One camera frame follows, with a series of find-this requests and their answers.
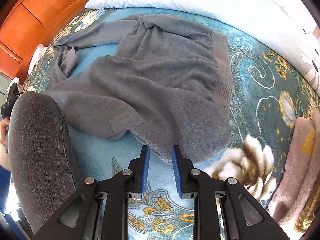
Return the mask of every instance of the white bed sheet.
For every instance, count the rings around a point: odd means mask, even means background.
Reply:
[[[320,67],[320,44],[311,33],[315,22],[300,0],[89,0],[85,7],[154,7],[217,19],[279,53],[320,95],[319,75],[312,63]]]

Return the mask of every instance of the paisley pattern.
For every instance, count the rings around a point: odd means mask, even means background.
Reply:
[[[67,24],[52,40],[46,54],[26,79],[24,91],[44,92],[53,66],[52,46],[59,37],[103,21],[109,15],[116,14],[116,10],[85,9]],[[231,140],[226,149],[212,160],[195,166],[214,178],[223,179],[226,174],[239,178],[266,208],[283,177],[295,120],[299,116],[308,118],[312,109],[320,109],[319,96],[284,58],[234,27],[179,11],[130,8],[130,12],[133,10],[132,14],[177,15],[205,24],[229,37],[229,60],[235,87],[229,118]],[[118,164],[121,160],[116,158],[114,156],[106,168],[113,174],[125,168]],[[99,166],[97,159],[91,161],[89,157],[84,160],[82,165],[87,169],[90,167],[86,166],[86,160],[91,162],[91,166]],[[95,170],[97,178],[108,177],[106,170]],[[172,175],[168,174],[168,185],[171,183],[169,176]],[[129,202],[129,239],[192,239],[193,204],[190,201],[183,204],[173,201],[173,194],[176,192],[159,186],[156,181],[148,181],[143,200]]]

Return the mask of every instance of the bed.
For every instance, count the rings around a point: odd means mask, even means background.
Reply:
[[[204,24],[228,36],[235,87],[229,118],[231,140],[213,159],[195,166],[221,179],[224,170],[232,170],[235,177],[239,172],[248,173],[239,159],[243,144],[247,144],[254,151],[249,161],[267,168],[255,176],[247,176],[244,184],[266,208],[283,176],[295,120],[299,116],[310,116],[312,109],[319,109],[320,100],[308,82],[283,57],[230,25],[169,9],[84,9],[52,40],[26,79],[24,91],[44,92],[53,67],[52,46],[59,37],[132,14],[161,13]],[[80,50],[78,65],[71,75],[79,73],[98,56],[114,55],[116,47],[116,44],[109,44]],[[69,126],[69,132],[81,174],[98,181],[125,169],[131,159],[139,156],[142,147],[129,132],[116,141],[105,141],[72,126]],[[226,160],[235,163],[240,171],[227,167]],[[179,199],[172,165],[151,154],[147,192],[143,200],[129,202],[129,239],[189,240],[192,232],[193,201]]]

